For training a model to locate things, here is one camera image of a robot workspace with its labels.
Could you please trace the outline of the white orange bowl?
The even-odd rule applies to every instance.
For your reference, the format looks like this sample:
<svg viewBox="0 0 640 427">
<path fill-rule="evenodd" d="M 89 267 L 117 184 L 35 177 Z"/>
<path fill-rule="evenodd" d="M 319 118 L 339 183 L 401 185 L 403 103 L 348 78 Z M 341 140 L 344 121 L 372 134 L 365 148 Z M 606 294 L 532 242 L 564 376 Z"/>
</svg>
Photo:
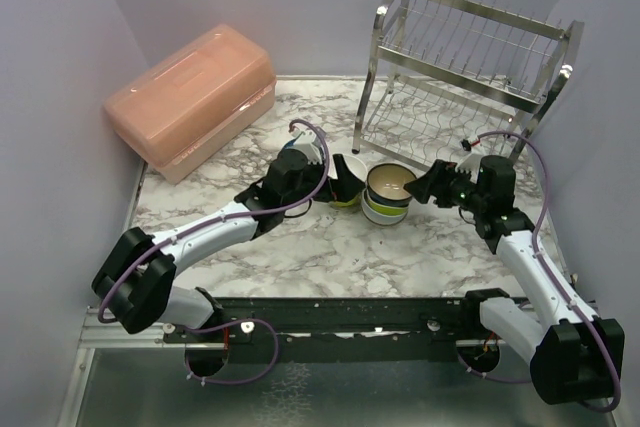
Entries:
<svg viewBox="0 0 640 427">
<path fill-rule="evenodd" d="M 368 168 L 364 162 L 362 162 L 357 156 L 343 154 L 344 161 L 349 170 L 362 182 L 366 181 Z M 337 179 L 338 174 L 335 167 L 334 160 L 330 161 L 329 173 L 328 176 L 332 179 Z"/>
</svg>

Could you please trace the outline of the dark teal beige bowl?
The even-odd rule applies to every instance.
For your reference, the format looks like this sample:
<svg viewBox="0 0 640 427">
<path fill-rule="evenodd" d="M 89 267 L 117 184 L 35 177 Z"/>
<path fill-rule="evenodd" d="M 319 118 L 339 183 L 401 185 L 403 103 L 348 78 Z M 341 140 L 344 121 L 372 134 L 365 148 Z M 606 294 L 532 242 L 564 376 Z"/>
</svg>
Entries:
<svg viewBox="0 0 640 427">
<path fill-rule="evenodd" d="M 416 180 L 416 175 L 407 167 L 396 163 L 382 163 L 372 167 L 366 179 L 369 198 L 374 202 L 392 206 L 406 207 L 412 196 L 404 186 Z"/>
</svg>

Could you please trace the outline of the lime green white bowl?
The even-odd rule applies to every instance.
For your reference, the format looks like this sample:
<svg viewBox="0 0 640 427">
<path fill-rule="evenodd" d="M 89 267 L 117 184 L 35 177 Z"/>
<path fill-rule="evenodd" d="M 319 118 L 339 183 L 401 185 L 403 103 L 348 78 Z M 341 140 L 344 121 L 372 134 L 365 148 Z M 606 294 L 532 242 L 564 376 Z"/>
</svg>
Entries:
<svg viewBox="0 0 640 427">
<path fill-rule="evenodd" d="M 375 202 L 369 196 L 368 190 L 364 191 L 364 200 L 373 211 L 385 216 L 404 216 L 407 214 L 409 209 L 408 206 L 396 207 Z"/>
</svg>

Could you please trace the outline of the stainless steel dish rack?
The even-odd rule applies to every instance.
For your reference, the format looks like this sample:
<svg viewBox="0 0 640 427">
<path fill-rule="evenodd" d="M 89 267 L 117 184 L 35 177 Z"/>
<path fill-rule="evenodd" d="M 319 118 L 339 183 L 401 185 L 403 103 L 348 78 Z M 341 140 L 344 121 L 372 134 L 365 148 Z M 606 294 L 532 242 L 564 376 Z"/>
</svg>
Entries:
<svg viewBox="0 0 640 427">
<path fill-rule="evenodd" d="M 425 170 L 497 129 L 517 160 L 573 73 L 585 25 L 549 24 L 483 0 L 381 0 L 352 151 Z"/>
</svg>

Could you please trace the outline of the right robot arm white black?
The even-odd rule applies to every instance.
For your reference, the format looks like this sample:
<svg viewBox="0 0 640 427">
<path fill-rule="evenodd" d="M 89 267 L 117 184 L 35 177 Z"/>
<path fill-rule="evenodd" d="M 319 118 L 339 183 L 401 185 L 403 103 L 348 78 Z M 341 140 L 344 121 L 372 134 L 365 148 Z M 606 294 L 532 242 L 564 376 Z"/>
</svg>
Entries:
<svg viewBox="0 0 640 427">
<path fill-rule="evenodd" d="M 603 319 L 571 287 L 542 249 L 538 228 L 516 208 L 516 172 L 501 156 L 484 156 L 478 174 L 437 160 L 404 189 L 417 202 L 470 212 L 478 236 L 510 269 L 535 314 L 529 316 L 504 294 L 481 298 L 459 314 L 469 337 L 496 333 L 529 366 L 539 397 L 550 405 L 579 402 L 593 409 L 594 400 L 615 410 L 621 401 L 620 374 L 624 331 L 614 319 Z"/>
</svg>

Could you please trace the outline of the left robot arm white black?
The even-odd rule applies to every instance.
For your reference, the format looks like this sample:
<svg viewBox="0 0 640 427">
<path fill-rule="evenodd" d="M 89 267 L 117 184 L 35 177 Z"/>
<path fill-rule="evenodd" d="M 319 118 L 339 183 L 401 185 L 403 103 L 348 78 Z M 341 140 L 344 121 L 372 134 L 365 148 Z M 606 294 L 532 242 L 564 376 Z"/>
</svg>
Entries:
<svg viewBox="0 0 640 427">
<path fill-rule="evenodd" d="M 341 154 L 313 164 L 302 152 L 284 149 L 262 178 L 214 214 L 155 234 L 126 230 L 91 284 L 101 300 L 98 319 L 117 322 L 130 334 L 171 323 L 210 341 L 220 332 L 220 305 L 202 288 L 175 286 L 175 279 L 221 250 L 270 232 L 291 209 L 350 203 L 363 188 Z"/>
</svg>

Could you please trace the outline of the yellow-green bottom bowl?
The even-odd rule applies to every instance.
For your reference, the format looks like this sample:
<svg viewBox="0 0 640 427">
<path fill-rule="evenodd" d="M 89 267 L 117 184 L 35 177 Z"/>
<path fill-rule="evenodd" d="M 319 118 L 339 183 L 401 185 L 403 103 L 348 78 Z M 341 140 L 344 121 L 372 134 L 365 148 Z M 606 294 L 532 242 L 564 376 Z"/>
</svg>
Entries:
<svg viewBox="0 0 640 427">
<path fill-rule="evenodd" d="M 355 197 L 353 197 L 348 201 L 332 200 L 328 203 L 328 205 L 334 209 L 346 209 L 346 208 L 351 208 L 359 205 L 360 201 L 361 201 L 361 194 L 358 193 Z"/>
</svg>

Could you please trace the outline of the white grey bottom bowl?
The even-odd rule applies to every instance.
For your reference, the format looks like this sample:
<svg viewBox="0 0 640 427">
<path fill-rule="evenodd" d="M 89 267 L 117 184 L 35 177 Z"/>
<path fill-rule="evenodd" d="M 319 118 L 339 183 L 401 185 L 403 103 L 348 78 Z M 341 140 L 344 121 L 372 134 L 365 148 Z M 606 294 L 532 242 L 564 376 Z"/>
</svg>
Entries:
<svg viewBox="0 0 640 427">
<path fill-rule="evenodd" d="M 385 215 L 381 215 L 375 211 L 373 211 L 365 202 L 364 197 L 361 201 L 361 210 L 363 212 L 363 214 L 365 215 L 365 217 L 371 221 L 372 223 L 376 224 L 376 225 L 380 225 L 380 226 L 393 226 L 396 225 L 398 223 L 400 223 L 401 221 L 403 221 L 407 214 L 404 216 L 385 216 Z"/>
</svg>

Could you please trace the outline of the blue white patterned bowl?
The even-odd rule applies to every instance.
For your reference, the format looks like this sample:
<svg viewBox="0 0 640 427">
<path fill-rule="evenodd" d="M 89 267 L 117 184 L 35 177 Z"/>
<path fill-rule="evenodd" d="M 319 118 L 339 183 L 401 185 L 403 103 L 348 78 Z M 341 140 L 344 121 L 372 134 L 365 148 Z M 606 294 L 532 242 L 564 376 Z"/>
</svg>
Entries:
<svg viewBox="0 0 640 427">
<path fill-rule="evenodd" d="M 278 153 L 277 159 L 288 162 L 298 162 L 302 157 L 303 154 L 295 148 L 294 143 L 288 142 Z"/>
</svg>

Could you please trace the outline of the pink plastic storage box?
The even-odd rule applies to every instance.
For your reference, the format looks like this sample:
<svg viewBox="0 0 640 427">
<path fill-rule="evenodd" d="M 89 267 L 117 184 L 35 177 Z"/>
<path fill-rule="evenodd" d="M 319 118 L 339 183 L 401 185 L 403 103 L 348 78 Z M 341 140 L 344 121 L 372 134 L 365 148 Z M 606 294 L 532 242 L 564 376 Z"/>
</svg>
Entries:
<svg viewBox="0 0 640 427">
<path fill-rule="evenodd" d="M 219 25 L 104 103 L 115 132 L 177 184 L 275 103 L 265 49 Z"/>
</svg>

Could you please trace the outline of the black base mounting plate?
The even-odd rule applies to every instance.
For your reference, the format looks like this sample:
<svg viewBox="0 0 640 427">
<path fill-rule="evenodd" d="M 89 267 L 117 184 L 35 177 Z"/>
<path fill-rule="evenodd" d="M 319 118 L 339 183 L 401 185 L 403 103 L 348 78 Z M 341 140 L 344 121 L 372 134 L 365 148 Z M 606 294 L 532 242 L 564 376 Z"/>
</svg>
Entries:
<svg viewBox="0 0 640 427">
<path fill-rule="evenodd" d="M 517 338 L 493 315 L 513 314 L 523 329 L 529 317 L 522 300 L 501 289 L 468 292 L 462 298 L 311 299 L 223 298 L 194 290 L 212 308 L 212 319 L 187 328 L 175 321 L 164 335 L 185 348 L 195 375 L 218 377 L 224 363 L 347 363 L 462 358 L 480 372 L 495 369 L 500 351 L 487 344 L 495 333 L 510 347 Z"/>
</svg>

